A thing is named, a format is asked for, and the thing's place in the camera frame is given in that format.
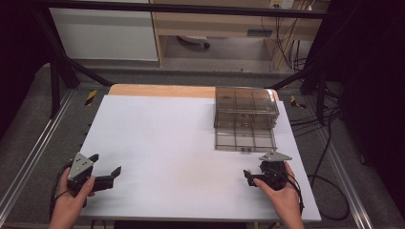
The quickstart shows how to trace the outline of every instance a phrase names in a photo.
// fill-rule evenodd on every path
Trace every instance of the white tabletop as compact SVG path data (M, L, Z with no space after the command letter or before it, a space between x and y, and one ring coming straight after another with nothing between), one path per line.
M247 185L243 169L259 174L261 153L215 150L213 98L106 95L81 154L99 154L94 176L122 166L114 188L89 198L81 216L93 219L272 221L268 198ZM304 199L304 221L318 221L286 109L274 129Z

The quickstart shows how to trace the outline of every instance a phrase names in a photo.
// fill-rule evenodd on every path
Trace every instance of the person's arm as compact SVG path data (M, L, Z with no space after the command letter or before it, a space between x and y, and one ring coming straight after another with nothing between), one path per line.
M90 177L84 183L80 192L74 198L68 191L68 174L70 168L66 169L59 182L59 194L62 194L57 200L53 209L53 216L50 223L50 229L71 229L75 225L84 201L87 196L93 196L93 186L95 178Z
M288 163L285 162L285 165L287 173L294 177L294 173ZM304 223L301 219L298 194L290 183L287 183L286 187L282 190L274 191L260 179L255 178L253 181L257 187L259 187L270 198L274 210L287 228L304 228Z

